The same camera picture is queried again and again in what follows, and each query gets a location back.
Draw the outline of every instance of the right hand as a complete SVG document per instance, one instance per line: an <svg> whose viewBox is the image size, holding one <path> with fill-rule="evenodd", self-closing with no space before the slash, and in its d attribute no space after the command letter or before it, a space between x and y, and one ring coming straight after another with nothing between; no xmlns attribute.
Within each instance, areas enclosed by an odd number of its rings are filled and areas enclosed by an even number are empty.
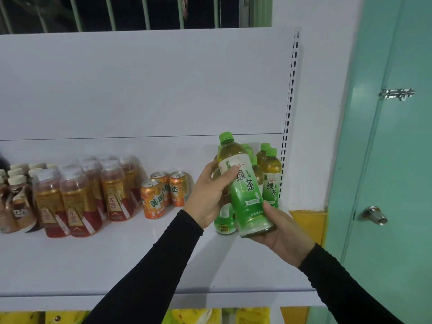
<svg viewBox="0 0 432 324"><path fill-rule="evenodd" d="M251 239L269 247L282 260L298 268L315 246L315 242L288 214L270 206L267 201L264 201L263 208L277 229Z"/></svg>

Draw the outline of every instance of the hand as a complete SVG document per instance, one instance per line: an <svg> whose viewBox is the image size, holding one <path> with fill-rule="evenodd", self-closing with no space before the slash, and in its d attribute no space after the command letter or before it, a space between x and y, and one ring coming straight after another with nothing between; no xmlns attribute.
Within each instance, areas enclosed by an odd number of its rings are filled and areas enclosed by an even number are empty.
<svg viewBox="0 0 432 324"><path fill-rule="evenodd" d="M195 219L202 229L208 227L218 216L222 190L237 177L239 171L238 166L232 166L221 177L213 181L212 173L217 166L217 160L207 164L183 207L183 210Z"/></svg>
<svg viewBox="0 0 432 324"><path fill-rule="evenodd" d="M270 206L267 201L264 201L263 208L277 229L251 239L269 247L283 261L298 268L315 246L315 242L283 211Z"/></svg>

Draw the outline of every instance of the door knob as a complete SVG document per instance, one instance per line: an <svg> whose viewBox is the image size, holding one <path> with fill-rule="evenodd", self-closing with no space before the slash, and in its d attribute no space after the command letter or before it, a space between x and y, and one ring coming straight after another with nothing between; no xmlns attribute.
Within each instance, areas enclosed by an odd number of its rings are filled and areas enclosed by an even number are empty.
<svg viewBox="0 0 432 324"><path fill-rule="evenodd" d="M385 225L388 222L387 217L381 212L381 209L376 206L365 208L361 216L377 225Z"/></svg>

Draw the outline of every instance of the door latch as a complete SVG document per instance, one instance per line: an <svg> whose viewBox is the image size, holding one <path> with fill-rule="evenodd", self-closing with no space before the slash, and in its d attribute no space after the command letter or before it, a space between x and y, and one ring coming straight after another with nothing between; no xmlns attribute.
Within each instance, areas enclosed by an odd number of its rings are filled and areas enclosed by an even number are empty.
<svg viewBox="0 0 432 324"><path fill-rule="evenodd" d="M412 97L415 94L413 88L398 88L396 90L381 90L379 94L380 100L398 98L399 101L405 101L407 97Z"/></svg>

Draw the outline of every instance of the black sleeve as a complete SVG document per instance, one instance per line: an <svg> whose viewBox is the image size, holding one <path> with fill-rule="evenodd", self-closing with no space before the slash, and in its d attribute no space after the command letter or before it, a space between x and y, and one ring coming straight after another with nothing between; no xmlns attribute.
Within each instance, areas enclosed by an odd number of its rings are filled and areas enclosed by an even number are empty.
<svg viewBox="0 0 432 324"><path fill-rule="evenodd" d="M315 244L299 269L306 274L321 301L339 324L402 324L318 244Z"/></svg>
<svg viewBox="0 0 432 324"><path fill-rule="evenodd" d="M203 229L180 210L144 258L112 288L83 324L160 324Z"/></svg>

